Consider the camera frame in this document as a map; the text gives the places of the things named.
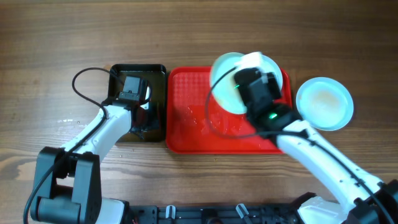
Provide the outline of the white plate with sauce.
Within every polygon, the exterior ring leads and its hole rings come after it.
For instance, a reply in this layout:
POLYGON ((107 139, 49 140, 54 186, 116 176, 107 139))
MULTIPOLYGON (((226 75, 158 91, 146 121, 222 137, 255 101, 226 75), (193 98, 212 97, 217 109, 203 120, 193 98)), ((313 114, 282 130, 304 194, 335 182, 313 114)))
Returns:
MULTIPOLYGON (((211 67, 210 86, 212 87, 222 75, 234 68, 236 66, 235 63, 239 62, 243 55, 238 52, 230 52, 218 57, 211 67)), ((225 111, 232 114, 245 114, 246 107, 242 102, 234 80, 234 75, 237 71, 238 69, 235 68, 222 78, 212 90, 212 95, 225 111)))

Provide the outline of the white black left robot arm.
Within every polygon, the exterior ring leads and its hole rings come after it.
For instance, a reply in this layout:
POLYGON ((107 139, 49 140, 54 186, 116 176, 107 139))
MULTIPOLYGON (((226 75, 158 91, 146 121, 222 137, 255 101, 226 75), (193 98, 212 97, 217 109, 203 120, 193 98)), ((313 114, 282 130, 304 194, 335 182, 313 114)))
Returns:
POLYGON ((123 135, 140 136, 146 121, 147 111, 135 103, 101 105, 77 137, 61 147, 43 148, 23 221, 135 223, 129 202, 102 196, 100 164, 123 135))

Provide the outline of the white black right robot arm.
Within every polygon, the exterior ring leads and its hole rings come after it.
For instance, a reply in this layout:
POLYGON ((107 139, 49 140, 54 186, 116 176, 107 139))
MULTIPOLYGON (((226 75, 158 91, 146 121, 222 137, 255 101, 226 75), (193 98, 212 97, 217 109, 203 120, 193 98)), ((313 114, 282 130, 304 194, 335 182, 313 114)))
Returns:
POLYGON ((297 213, 304 223, 397 223, 397 180, 388 184, 366 172, 323 138, 289 106, 275 103, 273 73, 245 68, 233 76, 256 134, 271 138, 298 160, 336 198, 304 196, 297 213))

